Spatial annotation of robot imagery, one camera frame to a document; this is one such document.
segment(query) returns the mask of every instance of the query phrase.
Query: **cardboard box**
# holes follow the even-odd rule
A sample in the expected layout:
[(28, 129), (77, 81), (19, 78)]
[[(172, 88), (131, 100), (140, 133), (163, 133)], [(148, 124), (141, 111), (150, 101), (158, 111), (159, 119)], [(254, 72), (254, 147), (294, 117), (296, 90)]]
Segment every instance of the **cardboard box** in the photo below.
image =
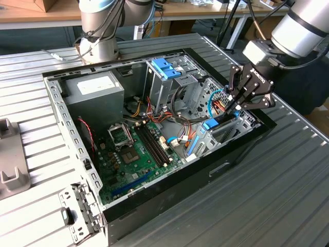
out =
[(252, 0), (251, 1), (251, 5), (253, 7), (258, 7), (258, 8), (262, 8), (262, 9), (267, 9), (267, 7), (261, 3), (261, 0)]
[(0, 4), (22, 9), (47, 12), (57, 0), (0, 0)]
[(223, 10), (226, 10), (227, 5), (228, 4), (223, 4), (220, 1), (214, 0), (213, 5), (212, 5), (212, 9), (214, 9), (216, 11), (220, 11), (223, 8)]

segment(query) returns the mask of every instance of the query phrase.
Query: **green circuit board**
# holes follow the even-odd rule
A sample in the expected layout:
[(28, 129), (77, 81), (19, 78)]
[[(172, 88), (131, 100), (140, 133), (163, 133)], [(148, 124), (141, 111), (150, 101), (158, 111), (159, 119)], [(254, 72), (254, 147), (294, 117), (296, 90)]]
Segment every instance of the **green circuit board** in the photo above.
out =
[(122, 131), (122, 129), (117, 129), (115, 131), (111, 132), (114, 138), (114, 143), (120, 143), (123, 142), (124, 140), (127, 140), (128, 137), (126, 136), (126, 134)]
[[(147, 128), (152, 133), (153, 138), (159, 144), (159, 147), (162, 148), (159, 140), (161, 134), (156, 125), (149, 122), (144, 128)], [(165, 165), (159, 165), (159, 162), (155, 161), (145, 143), (137, 134), (137, 129), (130, 128), (129, 131), (134, 144), (132, 147), (122, 147), (119, 152), (115, 150), (114, 143), (110, 137), (106, 138), (103, 144), (96, 143), (99, 150), (97, 155), (99, 176), (103, 182), (99, 195), (103, 205), (127, 194), (132, 189), (135, 190), (172, 171), (182, 164), (179, 156), (171, 149), (168, 149), (163, 151), (170, 158), (170, 162)], [(120, 141), (125, 139), (120, 131), (117, 131), (115, 135)]]

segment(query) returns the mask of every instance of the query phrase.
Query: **blue drive bay latch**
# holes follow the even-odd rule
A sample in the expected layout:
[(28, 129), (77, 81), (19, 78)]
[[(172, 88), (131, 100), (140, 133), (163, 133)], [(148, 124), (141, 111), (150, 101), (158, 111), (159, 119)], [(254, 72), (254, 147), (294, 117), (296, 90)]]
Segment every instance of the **blue drive bay latch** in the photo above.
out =
[(152, 65), (160, 72), (160, 74), (166, 79), (173, 79), (181, 76), (180, 72), (177, 72), (171, 63), (168, 63), (166, 59), (159, 58), (152, 60)]

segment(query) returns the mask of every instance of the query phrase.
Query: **robotic arm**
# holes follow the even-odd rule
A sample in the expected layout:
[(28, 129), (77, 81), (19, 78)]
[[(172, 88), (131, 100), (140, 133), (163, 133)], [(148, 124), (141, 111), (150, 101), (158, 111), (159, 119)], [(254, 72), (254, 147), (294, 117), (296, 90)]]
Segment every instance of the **robotic arm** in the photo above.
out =
[(99, 63), (117, 59), (117, 27), (147, 23), (153, 17), (154, 4), (154, 0), (80, 0), (86, 34), (80, 43), (84, 60)]
[[(274, 80), (282, 70), (306, 67), (315, 62), (286, 66), (278, 58), (306, 57), (329, 33), (329, 0), (296, 0), (289, 13), (272, 32), (271, 40), (250, 41), (243, 54), (251, 63), (232, 66), (227, 93), (230, 102), (226, 111), (274, 107)], [(329, 51), (329, 46), (316, 59)], [(254, 102), (255, 96), (262, 96)]]

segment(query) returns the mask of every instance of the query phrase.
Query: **slotted metal surface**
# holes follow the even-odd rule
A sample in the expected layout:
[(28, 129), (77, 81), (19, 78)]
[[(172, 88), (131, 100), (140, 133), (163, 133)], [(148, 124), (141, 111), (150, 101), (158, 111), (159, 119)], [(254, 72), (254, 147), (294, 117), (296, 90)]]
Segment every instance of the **slotted metal surface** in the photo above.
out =
[[(193, 48), (228, 78), (227, 55), (197, 34), (119, 44), (124, 58)], [(56, 53), (73, 58), (75, 49)], [(0, 201), (0, 243), (73, 246), (57, 193), (79, 181), (41, 73), (79, 66), (43, 52), (0, 57), (0, 118), (18, 121), (32, 188)], [(126, 236), (121, 246), (325, 246), (329, 240), (329, 148), (287, 106), (266, 110), (278, 126), (241, 165)], [(107, 246), (102, 234), (81, 246)]]

